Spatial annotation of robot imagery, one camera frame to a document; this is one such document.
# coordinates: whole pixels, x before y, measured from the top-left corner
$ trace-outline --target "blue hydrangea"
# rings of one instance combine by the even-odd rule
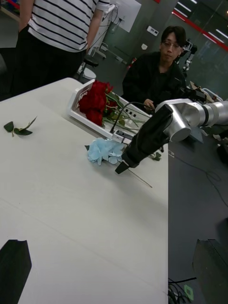
[[[97,138],[89,146],[88,160],[97,162],[101,165],[102,160],[109,161],[111,164],[121,162],[123,143],[118,143],[113,140]]]

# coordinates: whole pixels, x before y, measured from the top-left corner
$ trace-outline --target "white tray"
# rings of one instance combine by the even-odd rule
[[[115,128],[115,132],[112,134],[112,133],[110,133],[112,124],[105,123],[104,127],[100,127],[97,124],[88,120],[86,118],[86,115],[84,113],[81,113],[79,110],[79,107],[78,107],[79,100],[81,100],[82,97],[85,94],[87,94],[87,91],[89,91],[91,89],[94,81],[95,80],[93,79],[93,80],[87,82],[86,84],[84,84],[81,88],[75,90],[75,92],[72,94],[69,104],[67,106],[67,114],[69,116],[75,118],[76,120],[80,121],[84,125],[88,126],[89,128],[93,129],[94,131],[99,133],[102,137],[108,138],[108,139],[113,139],[118,142],[123,142],[124,137],[117,135],[116,134],[117,130],[123,131],[131,136],[133,136],[134,134],[126,131],[125,129],[122,129],[119,126]],[[125,99],[123,99],[121,97],[120,97],[120,102],[123,105],[128,104],[128,101],[126,101]],[[146,114],[144,111],[140,110],[139,108],[135,107],[132,104],[129,104],[129,106],[123,112],[126,112],[132,118],[135,118],[135,119],[143,121],[143,122],[146,122],[150,118],[150,116],[148,114]],[[140,127],[142,126],[142,123],[138,123],[138,127],[137,127],[131,120],[125,120],[125,126],[128,128],[134,128],[134,129],[139,130]]]

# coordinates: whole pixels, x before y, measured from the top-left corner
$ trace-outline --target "hand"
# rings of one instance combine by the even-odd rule
[[[146,109],[148,112],[154,111],[154,110],[155,110],[155,106],[154,106],[154,104],[153,104],[153,101],[150,100],[150,99],[146,99],[146,100],[144,101],[144,105],[147,106],[147,107],[145,107],[145,109]]]

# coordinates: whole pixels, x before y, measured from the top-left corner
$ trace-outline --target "wall outlet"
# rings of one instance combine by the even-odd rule
[[[151,26],[149,26],[149,27],[147,28],[147,31],[148,31],[149,33],[151,33],[152,35],[154,35],[154,36],[158,36],[158,33],[159,33],[159,31],[155,30],[155,29],[152,28]]]

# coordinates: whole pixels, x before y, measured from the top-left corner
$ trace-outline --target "red stripe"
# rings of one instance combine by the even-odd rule
[[[12,0],[7,0],[7,2],[9,2],[10,4],[12,4],[16,9],[20,9],[20,5],[17,3],[14,3]]]
[[[195,23],[193,23],[192,21],[190,21],[188,18],[184,17],[179,12],[177,12],[177,11],[174,10],[173,13],[175,13],[177,16],[179,16],[182,19],[184,19],[184,21],[187,24],[189,24],[192,28],[196,29],[201,34],[207,35],[211,40],[213,40],[214,42],[216,42],[221,48],[223,48],[225,51],[228,52],[228,47],[225,45],[225,43],[222,43],[222,42],[218,41],[216,38],[214,38],[213,36],[211,36],[208,32],[206,32],[203,29],[201,29],[200,27],[198,27]]]

